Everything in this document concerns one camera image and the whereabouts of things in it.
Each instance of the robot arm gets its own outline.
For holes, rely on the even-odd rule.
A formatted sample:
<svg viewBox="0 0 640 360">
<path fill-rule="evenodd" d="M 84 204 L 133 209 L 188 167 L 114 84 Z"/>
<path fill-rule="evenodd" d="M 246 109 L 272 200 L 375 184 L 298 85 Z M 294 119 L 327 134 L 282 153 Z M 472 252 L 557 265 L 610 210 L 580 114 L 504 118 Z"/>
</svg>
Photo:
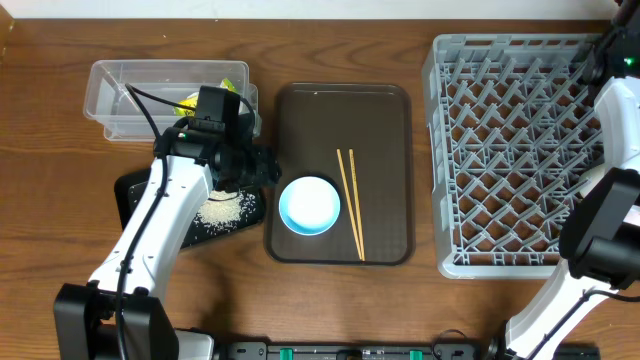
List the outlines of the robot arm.
<svg viewBox="0 0 640 360">
<path fill-rule="evenodd" d="M 146 289 L 149 296 L 162 302 L 182 240 L 213 189 L 209 165 L 198 165 L 193 159 L 181 156 L 168 156 L 167 164 L 170 181 L 165 197 L 135 249 L 124 290 L 126 294 L 133 294 L 136 288 Z M 89 278 L 89 282 L 98 284 L 98 289 L 116 291 L 120 264 L 156 197 L 161 178 L 162 162 L 156 159 L 151 166 L 147 188 L 120 240 Z"/>
<path fill-rule="evenodd" d="M 133 91 L 153 96 L 128 88 L 155 129 Z M 147 187 L 115 248 L 87 286 L 65 284 L 56 297 L 62 359 L 212 358 L 213 339 L 174 330 L 162 302 L 180 245 L 211 190 L 273 186 L 281 176 L 271 150 L 252 144 L 255 114 L 245 102 L 250 113 L 238 115 L 241 101 L 246 100 L 203 86 L 195 116 L 179 120 L 157 137 L 157 159 Z M 166 187 L 158 197 L 161 184 Z M 125 257 L 131 251 L 127 265 Z M 103 323 L 114 313 L 116 327 Z"/>
<path fill-rule="evenodd" d="M 552 359 L 562 339 L 607 298 L 602 292 L 615 294 L 640 277 L 639 4 L 622 4 L 587 59 L 583 81 L 595 97 L 604 163 L 582 176 L 588 180 L 581 190 L 584 200 L 560 234 L 563 260 L 506 324 L 503 355 Z"/>
</svg>

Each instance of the tray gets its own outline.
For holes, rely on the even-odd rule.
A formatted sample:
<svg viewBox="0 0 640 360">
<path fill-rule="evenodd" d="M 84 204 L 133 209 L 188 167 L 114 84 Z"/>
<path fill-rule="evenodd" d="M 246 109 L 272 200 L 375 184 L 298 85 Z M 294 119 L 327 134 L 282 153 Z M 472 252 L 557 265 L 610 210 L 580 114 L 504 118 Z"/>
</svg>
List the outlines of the tray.
<svg viewBox="0 0 640 360">
<path fill-rule="evenodd" d="M 278 99 L 278 161 L 283 177 L 265 234 L 267 252 L 287 263 L 398 265 L 414 247 L 411 115 L 392 85 L 291 84 Z M 354 149 L 366 262 L 360 262 L 336 149 L 350 171 Z M 290 231 L 278 212 L 284 188 L 302 176 L 331 182 L 341 200 L 336 223 L 317 236 Z"/>
<path fill-rule="evenodd" d="M 116 202 L 118 204 L 118 212 L 120 214 L 120 222 L 124 229 L 131 218 L 131 214 L 136 208 L 137 202 L 142 198 L 147 180 L 151 174 L 151 169 L 144 169 L 134 173 L 121 176 L 114 185 Z M 265 199 L 259 189 L 244 191 L 245 194 L 250 193 L 255 197 L 255 202 L 247 210 L 246 214 L 232 227 L 214 230 L 206 227 L 204 224 L 193 221 L 187 230 L 184 241 L 180 247 L 181 250 L 195 245 L 208 242 L 209 240 L 218 239 L 224 235 L 234 233 L 236 231 L 252 227 L 262 223 L 265 216 Z"/>
</svg>

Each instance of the bowl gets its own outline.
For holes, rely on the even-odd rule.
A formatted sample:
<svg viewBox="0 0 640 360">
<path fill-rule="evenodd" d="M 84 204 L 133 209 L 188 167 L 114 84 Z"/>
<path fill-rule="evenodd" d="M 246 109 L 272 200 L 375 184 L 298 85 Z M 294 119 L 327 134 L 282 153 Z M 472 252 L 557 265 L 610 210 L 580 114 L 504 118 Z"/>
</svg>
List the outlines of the bowl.
<svg viewBox="0 0 640 360">
<path fill-rule="evenodd" d="M 313 236 L 329 230 L 340 214 L 340 197 L 328 181 L 305 176 L 292 181 L 280 195 L 282 222 L 293 232 Z"/>
</svg>

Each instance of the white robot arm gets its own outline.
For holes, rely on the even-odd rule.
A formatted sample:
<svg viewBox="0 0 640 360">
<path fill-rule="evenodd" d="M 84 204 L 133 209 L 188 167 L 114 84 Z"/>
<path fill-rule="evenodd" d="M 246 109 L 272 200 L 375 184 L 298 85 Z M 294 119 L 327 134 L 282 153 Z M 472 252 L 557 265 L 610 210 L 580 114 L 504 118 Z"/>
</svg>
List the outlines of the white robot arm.
<svg viewBox="0 0 640 360">
<path fill-rule="evenodd" d="M 182 240 L 198 209 L 213 189 L 209 165 L 201 166 L 194 163 L 193 159 L 181 156 L 168 156 L 167 164 L 169 181 L 164 198 L 159 202 L 135 249 L 124 290 L 126 294 L 133 294 L 136 288 L 144 288 L 148 295 L 162 302 Z M 116 291 L 120 263 L 149 211 L 161 181 L 162 162 L 156 159 L 151 166 L 144 194 L 120 240 L 89 278 L 89 282 L 98 284 L 98 289 Z"/>
<path fill-rule="evenodd" d="M 581 178 L 587 180 L 581 190 L 585 199 L 560 235 L 564 259 L 532 302 L 506 324 L 504 352 L 512 356 L 551 360 L 562 339 L 607 298 L 602 293 L 616 294 L 638 277 L 638 8 L 638 1 L 627 0 L 589 54 L 583 79 L 597 94 L 594 111 L 602 127 L 604 163 Z"/>
</svg>

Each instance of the wood grain surface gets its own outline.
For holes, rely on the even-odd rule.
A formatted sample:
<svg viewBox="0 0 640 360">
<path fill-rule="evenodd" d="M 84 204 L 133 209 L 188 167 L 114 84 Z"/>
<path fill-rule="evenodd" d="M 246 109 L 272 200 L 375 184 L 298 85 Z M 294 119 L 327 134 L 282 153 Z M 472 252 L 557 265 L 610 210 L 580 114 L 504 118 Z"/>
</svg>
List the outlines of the wood grain surface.
<svg viewBox="0 0 640 360">
<path fill-rule="evenodd" d="M 219 339 L 426 343 L 457 328 L 486 343 L 541 281 L 453 281 L 436 268 L 431 153 L 420 68 L 441 33 L 600 32 L 605 24 L 522 21 L 20 20 L 0 68 L 0 357 L 57 358 L 53 300 L 84 284 L 120 236 L 114 181 L 152 160 L 82 115 L 100 59 L 239 59 L 260 91 L 263 141 L 294 81 L 390 83 L 412 100 L 417 248 L 404 266 L 274 262 L 262 227 L 186 251 L 166 309 Z M 640 286 L 630 291 L 640 294 Z M 604 359 L 640 353 L 637 306 L 607 301 L 570 335 Z"/>
<path fill-rule="evenodd" d="M 4 44 L 9 37 L 11 28 L 13 27 L 13 18 L 2 5 L 0 5 L 0 64 L 2 64 L 2 55 L 4 53 Z"/>
</svg>

